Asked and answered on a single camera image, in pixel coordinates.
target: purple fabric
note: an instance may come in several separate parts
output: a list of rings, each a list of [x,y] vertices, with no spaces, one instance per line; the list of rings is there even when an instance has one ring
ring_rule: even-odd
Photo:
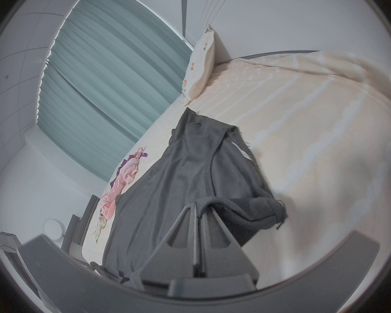
[[[141,156],[147,157],[147,153],[142,153]],[[122,169],[122,167],[123,167],[130,159],[132,159],[132,158],[134,158],[134,157],[135,157],[134,154],[130,154],[130,155],[128,156],[127,159],[124,159],[124,160],[123,160],[122,164],[121,164],[120,167],[118,168],[118,171],[117,171],[117,173],[116,173],[115,179],[114,179],[113,181],[110,182],[110,186],[111,186],[112,188],[113,188],[113,184],[115,183],[115,180],[116,180],[117,177],[119,176],[119,173],[120,173],[120,170]]]

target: bed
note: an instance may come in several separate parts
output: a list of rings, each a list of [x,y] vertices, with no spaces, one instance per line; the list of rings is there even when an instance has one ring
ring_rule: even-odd
[[[183,103],[181,95],[126,154],[147,154],[132,185],[167,148]],[[363,291],[391,250],[391,72],[350,53],[236,59],[216,66],[188,107],[239,127],[287,207],[278,231],[260,231],[243,246],[260,272],[257,288],[298,274],[359,229],[381,243],[355,294]],[[115,214],[95,242],[98,209],[82,253],[101,264]]]

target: pillow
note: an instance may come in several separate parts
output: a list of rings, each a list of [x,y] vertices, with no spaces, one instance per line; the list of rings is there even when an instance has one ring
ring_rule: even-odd
[[[214,67],[214,31],[207,28],[195,44],[186,75],[182,81],[184,104],[198,98],[210,78]]]

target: pink cloth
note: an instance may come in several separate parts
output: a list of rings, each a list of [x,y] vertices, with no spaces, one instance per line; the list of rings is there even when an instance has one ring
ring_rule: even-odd
[[[144,148],[140,147],[138,151],[133,155],[133,158],[129,159],[128,162],[120,169],[119,175],[113,183],[113,187],[110,191],[100,199],[101,213],[106,219],[113,217],[116,210],[115,199],[122,189],[126,185],[130,185],[139,170],[139,159],[142,156]]]

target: curtain fold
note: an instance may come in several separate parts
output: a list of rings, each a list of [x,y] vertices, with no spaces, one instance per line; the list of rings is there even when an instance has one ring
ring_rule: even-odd
[[[55,39],[37,125],[108,181],[181,92],[191,50],[136,0],[80,0]]]

